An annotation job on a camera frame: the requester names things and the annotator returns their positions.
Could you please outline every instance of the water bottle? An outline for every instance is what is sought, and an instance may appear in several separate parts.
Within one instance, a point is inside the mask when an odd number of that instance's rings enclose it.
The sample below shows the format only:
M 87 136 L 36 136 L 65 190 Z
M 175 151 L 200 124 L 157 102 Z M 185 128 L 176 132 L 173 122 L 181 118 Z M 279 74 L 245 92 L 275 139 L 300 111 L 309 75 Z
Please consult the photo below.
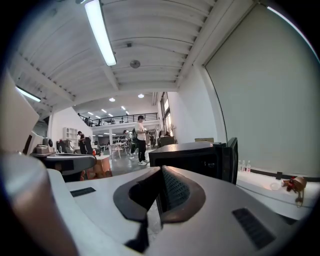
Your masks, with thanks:
M 250 172 L 251 172 L 251 164 L 250 164 L 250 160 L 248 161 L 248 163 L 247 163 L 247 165 L 246 165 L 246 171 L 247 171 L 248 173 L 250 173 Z
M 247 170 L 246 170 L 246 161 L 245 161 L 245 160 L 242 161 L 242 171 L 243 171 L 243 172 L 246 172 L 246 171 L 247 171 Z

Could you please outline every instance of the gray floor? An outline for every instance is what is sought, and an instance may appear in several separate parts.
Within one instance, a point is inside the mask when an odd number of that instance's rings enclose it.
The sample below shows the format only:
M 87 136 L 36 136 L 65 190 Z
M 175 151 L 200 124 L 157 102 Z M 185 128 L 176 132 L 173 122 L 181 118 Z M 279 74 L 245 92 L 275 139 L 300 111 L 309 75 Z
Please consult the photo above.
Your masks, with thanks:
M 154 149 L 147 150 L 145 152 L 146 160 L 149 160 L 149 152 L 153 150 Z M 134 155 L 133 159 L 129 159 L 129 156 L 126 155 L 126 153 L 124 152 L 121 152 L 120 155 L 121 158 L 119 157 L 119 154 L 116 152 L 113 153 L 113 158 L 110 158 L 110 169 L 112 171 L 112 176 L 128 174 L 150 167 L 150 163 L 148 163 L 147 165 L 139 165 L 138 155 Z M 151 208 L 147 212 L 147 219 L 147 232 L 149 243 L 151 244 L 156 239 L 157 234 L 161 231 L 160 216 L 156 201 L 154 201 Z
M 149 152 L 152 150 L 147 150 L 145 152 L 146 160 L 149 160 Z M 110 158 L 110 169 L 112 171 L 112 176 L 128 174 L 150 167 L 150 163 L 147 165 L 139 165 L 138 155 L 133 155 L 133 159 L 129 159 L 129 156 L 124 152 L 121 152 L 120 155 L 121 158 L 117 152 L 114 152 L 112 159 Z

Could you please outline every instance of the fluorescent light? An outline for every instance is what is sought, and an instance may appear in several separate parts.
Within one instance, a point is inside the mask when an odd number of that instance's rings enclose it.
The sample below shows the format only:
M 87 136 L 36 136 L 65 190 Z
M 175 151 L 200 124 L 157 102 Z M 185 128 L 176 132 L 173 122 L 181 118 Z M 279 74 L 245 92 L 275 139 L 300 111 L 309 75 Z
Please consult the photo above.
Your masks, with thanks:
M 288 20 L 285 16 L 283 16 L 280 12 L 276 11 L 275 9 L 271 8 L 270 6 L 267 7 L 267 9 L 269 9 L 270 11 L 274 12 L 276 15 L 280 16 L 282 19 L 284 19 L 287 23 L 289 23 L 289 25 L 291 25 L 291 27 L 294 28 L 295 31 L 298 32 L 298 34 L 303 38 L 303 40 L 307 43 L 307 45 L 310 47 L 311 51 L 313 52 L 313 54 L 315 55 L 316 59 L 318 60 L 318 62 L 320 63 L 320 60 L 316 54 L 315 49 L 312 47 L 311 43 L 308 41 L 308 39 L 305 37 L 305 35 L 290 21 Z
M 84 8 L 86 11 L 86 15 L 88 16 L 95 40 L 100 48 L 106 64 L 108 66 L 116 65 L 117 62 L 107 35 L 100 1 L 90 1 L 84 5 Z
M 40 102 L 41 101 L 41 99 L 39 97 L 30 94 L 29 92 L 25 91 L 24 89 L 21 89 L 18 86 L 16 86 L 16 88 L 24 96 L 27 96 L 28 98 L 33 99 L 36 102 Z

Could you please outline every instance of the backpack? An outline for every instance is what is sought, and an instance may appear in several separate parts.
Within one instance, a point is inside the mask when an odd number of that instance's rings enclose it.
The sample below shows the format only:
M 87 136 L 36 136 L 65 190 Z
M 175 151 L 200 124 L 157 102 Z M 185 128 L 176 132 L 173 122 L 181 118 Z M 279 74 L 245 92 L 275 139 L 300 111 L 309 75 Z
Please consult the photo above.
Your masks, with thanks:
M 135 128 L 133 128 L 133 130 L 132 130 L 132 141 L 135 143 L 138 142 L 137 133 L 136 133 Z

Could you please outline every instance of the smoke detector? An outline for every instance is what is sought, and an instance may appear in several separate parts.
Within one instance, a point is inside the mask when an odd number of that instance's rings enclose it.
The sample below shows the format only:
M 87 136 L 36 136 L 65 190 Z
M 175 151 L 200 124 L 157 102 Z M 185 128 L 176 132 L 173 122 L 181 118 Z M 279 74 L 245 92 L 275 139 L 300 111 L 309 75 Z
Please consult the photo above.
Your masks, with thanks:
M 136 59 L 131 60 L 131 62 L 130 62 L 130 67 L 131 67 L 131 68 L 134 68 L 134 69 L 139 68 L 139 67 L 140 67 L 140 61 L 139 61 L 139 60 L 136 60 Z

